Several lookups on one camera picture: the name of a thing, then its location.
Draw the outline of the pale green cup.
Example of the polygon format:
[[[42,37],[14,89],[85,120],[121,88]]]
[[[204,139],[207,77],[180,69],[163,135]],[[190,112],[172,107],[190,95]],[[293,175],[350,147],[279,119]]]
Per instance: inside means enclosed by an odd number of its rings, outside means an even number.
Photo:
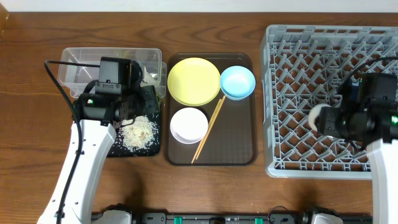
[[[321,109],[322,109],[323,107],[330,107],[330,105],[324,104],[324,103],[319,104],[319,105],[316,105],[316,106],[314,106],[314,107],[310,110],[310,112],[309,112],[309,114],[308,114],[308,125],[309,125],[314,131],[318,131],[317,126],[316,126],[316,124],[315,124],[315,120],[319,117],[320,112],[321,112]]]

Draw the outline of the white bowl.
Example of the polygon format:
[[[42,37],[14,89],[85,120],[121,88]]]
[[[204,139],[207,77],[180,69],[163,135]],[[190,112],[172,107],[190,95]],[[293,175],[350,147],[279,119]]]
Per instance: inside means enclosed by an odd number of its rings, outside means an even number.
[[[194,144],[201,141],[208,130],[205,114],[196,108],[178,110],[170,121],[172,136],[180,143]]]

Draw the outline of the light blue bowl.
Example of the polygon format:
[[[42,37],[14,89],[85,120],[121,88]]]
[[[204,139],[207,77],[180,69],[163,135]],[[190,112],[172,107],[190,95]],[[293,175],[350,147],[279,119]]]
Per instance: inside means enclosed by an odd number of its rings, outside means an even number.
[[[221,73],[220,87],[230,100],[242,100],[255,89],[256,79],[250,69],[242,66],[228,67]]]

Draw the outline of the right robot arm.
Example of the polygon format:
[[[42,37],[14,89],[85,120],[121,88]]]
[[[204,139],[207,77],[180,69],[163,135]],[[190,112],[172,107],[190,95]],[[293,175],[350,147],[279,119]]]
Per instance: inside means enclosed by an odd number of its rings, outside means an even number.
[[[357,141],[371,166],[373,222],[397,223],[397,76],[365,73],[347,80],[339,107],[314,106],[308,124],[322,136]]]

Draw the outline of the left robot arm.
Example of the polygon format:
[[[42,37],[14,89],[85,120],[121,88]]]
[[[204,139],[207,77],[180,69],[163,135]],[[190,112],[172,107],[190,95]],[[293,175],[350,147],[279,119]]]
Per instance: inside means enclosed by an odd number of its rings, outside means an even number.
[[[74,119],[70,144],[39,223],[91,223],[105,159],[153,156],[160,150],[160,106],[152,85],[94,80],[68,105]]]

